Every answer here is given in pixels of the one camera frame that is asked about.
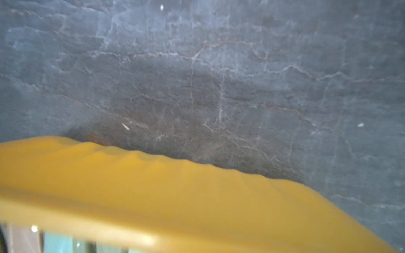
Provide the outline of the yellow storage box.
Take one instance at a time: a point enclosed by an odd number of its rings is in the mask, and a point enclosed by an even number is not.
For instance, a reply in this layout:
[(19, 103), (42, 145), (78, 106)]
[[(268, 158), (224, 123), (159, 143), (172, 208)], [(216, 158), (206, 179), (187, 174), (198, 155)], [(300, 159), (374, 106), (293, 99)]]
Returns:
[(393, 253), (300, 183), (37, 137), (1, 144), (1, 222), (145, 253)]

